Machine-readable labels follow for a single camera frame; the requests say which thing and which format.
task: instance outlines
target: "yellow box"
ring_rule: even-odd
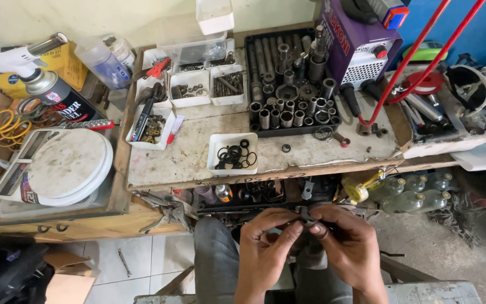
[[[74,54],[76,44],[69,41],[56,49],[41,56],[41,60],[48,64],[40,68],[46,71],[54,71],[77,91],[82,90],[87,67]],[[18,79],[16,73],[4,73],[0,75],[0,89],[12,98],[26,98],[29,94],[25,91],[24,83]]]

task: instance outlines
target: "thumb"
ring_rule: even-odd
[[[295,221],[282,231],[277,241],[271,246],[279,256],[286,257],[294,242],[299,238],[303,232],[303,224],[300,221]]]
[[[330,260],[334,260],[340,255],[342,245],[333,236],[329,228],[318,222],[311,226],[309,231],[320,241]]]

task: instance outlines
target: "digital scale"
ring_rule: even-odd
[[[0,180],[0,200],[51,207],[85,202],[96,197],[112,159],[112,145],[101,133],[34,130]]]

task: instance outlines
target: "blue label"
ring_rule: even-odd
[[[18,82],[18,75],[17,74],[12,74],[9,76],[9,83],[10,84],[15,84]]]
[[[131,79],[129,70],[113,54],[105,62],[95,66],[94,69],[104,77],[105,81],[103,82],[111,90],[123,89],[125,87],[123,83]]]

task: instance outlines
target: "white cable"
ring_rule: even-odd
[[[471,66],[464,66],[462,64],[459,64],[458,66],[452,66],[451,69],[460,68],[460,67],[466,68],[466,69],[474,72],[480,78],[481,83],[485,86],[485,90],[486,90],[486,77],[485,77],[485,75],[483,75],[480,71],[472,68]],[[481,106],[477,107],[475,109],[475,111],[466,114],[466,117],[470,117],[470,116],[476,114],[477,112],[481,111],[481,109],[483,109],[485,106],[486,106],[486,94],[485,94],[485,100],[483,101]]]

